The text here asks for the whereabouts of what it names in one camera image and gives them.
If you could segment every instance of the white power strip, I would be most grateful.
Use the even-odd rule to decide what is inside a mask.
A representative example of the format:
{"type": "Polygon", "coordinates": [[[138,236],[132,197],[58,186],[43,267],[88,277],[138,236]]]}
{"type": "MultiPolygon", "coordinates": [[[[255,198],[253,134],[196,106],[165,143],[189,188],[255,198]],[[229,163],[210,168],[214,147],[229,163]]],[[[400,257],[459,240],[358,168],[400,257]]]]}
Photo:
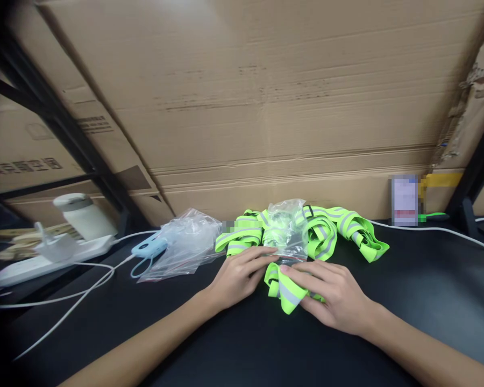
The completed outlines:
{"type": "Polygon", "coordinates": [[[105,254],[114,242],[115,238],[110,235],[88,242],[80,240],[77,241],[79,244],[78,251],[65,261],[52,262],[44,256],[38,255],[34,258],[13,263],[0,271],[0,288],[16,285],[20,282],[63,269],[75,262],[86,261],[105,254]]]}

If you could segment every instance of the torn cardboard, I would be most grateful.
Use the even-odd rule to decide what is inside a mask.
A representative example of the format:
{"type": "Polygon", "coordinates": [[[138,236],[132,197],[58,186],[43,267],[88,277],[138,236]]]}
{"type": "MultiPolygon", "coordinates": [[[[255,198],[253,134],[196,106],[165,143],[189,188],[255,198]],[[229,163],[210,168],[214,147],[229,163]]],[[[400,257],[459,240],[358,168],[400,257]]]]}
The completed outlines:
{"type": "Polygon", "coordinates": [[[436,169],[464,168],[484,133],[484,43],[468,74],[460,103],[451,111],[449,133],[433,159],[436,169]]]}

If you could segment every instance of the left hand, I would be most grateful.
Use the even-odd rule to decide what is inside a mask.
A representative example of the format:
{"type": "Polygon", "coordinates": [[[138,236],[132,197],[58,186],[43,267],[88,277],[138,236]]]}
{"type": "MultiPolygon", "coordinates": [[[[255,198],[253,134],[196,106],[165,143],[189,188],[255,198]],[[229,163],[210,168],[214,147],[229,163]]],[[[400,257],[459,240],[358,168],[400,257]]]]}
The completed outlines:
{"type": "Polygon", "coordinates": [[[279,258],[262,255],[275,252],[272,247],[250,247],[226,258],[213,282],[202,293],[218,311],[242,301],[254,292],[267,265],[279,258]]]}

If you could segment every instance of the black table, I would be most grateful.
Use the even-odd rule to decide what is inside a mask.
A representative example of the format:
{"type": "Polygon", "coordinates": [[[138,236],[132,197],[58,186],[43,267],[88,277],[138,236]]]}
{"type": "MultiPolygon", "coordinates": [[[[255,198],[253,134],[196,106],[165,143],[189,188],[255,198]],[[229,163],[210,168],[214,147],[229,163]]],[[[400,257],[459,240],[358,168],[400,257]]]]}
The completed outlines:
{"type": "MultiPolygon", "coordinates": [[[[348,266],[363,291],[405,321],[484,364],[484,250],[442,232],[376,227],[391,249],[372,264],[339,237],[330,262],[348,266]]],[[[115,265],[133,240],[105,259],[115,265]]],[[[172,312],[214,278],[222,259],[194,275],[137,284],[122,266],[94,290],[44,342],[18,361],[39,385],[53,386],[172,312]]],[[[90,287],[94,268],[53,297],[90,287]]],[[[158,386],[417,385],[383,352],[364,340],[327,328],[297,308],[256,292],[193,334],[143,382],[158,386]]],[[[18,352],[42,336],[76,299],[38,306],[11,325],[18,352]]]]}

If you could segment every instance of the neon yellow reflective strap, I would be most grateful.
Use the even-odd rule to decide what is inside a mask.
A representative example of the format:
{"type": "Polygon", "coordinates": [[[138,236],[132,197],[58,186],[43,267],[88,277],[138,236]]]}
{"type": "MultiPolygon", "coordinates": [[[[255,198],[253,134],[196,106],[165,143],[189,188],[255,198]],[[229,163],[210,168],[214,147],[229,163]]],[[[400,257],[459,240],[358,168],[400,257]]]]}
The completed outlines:
{"type": "Polygon", "coordinates": [[[381,242],[375,237],[371,222],[362,218],[355,211],[334,207],[327,209],[327,212],[330,219],[336,222],[339,234],[347,240],[353,240],[368,262],[376,261],[389,249],[387,243],[381,242]]]}
{"type": "Polygon", "coordinates": [[[307,289],[296,285],[292,279],[280,271],[280,266],[274,262],[267,267],[264,281],[269,286],[269,297],[279,298],[281,308],[286,314],[291,314],[306,295],[325,302],[325,299],[320,295],[311,293],[307,289]]]}
{"type": "Polygon", "coordinates": [[[308,256],[326,261],[335,251],[337,228],[322,207],[303,207],[303,214],[308,221],[308,256]]]}
{"type": "Polygon", "coordinates": [[[226,257],[243,252],[251,246],[259,246],[262,242],[262,227],[258,219],[259,212],[246,210],[239,216],[234,226],[222,233],[216,240],[215,251],[221,252],[227,246],[226,257]]]}

